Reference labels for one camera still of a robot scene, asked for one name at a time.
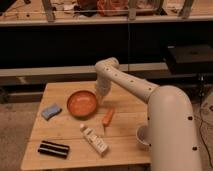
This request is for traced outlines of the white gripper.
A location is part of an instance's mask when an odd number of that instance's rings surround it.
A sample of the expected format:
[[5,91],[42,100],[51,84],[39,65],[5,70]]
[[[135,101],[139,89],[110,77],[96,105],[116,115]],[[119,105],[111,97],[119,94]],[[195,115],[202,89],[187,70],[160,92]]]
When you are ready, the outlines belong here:
[[102,104],[105,96],[109,93],[111,89],[111,82],[107,79],[98,78],[95,84],[97,101],[99,104]]

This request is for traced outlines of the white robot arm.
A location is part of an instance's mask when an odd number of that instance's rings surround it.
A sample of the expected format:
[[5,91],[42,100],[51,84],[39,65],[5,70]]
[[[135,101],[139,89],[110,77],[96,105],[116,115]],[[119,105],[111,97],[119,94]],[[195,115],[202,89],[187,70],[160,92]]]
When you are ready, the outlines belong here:
[[147,104],[151,171],[202,171],[193,107],[183,90],[126,74],[114,57],[98,61],[95,71],[100,99],[114,82]]

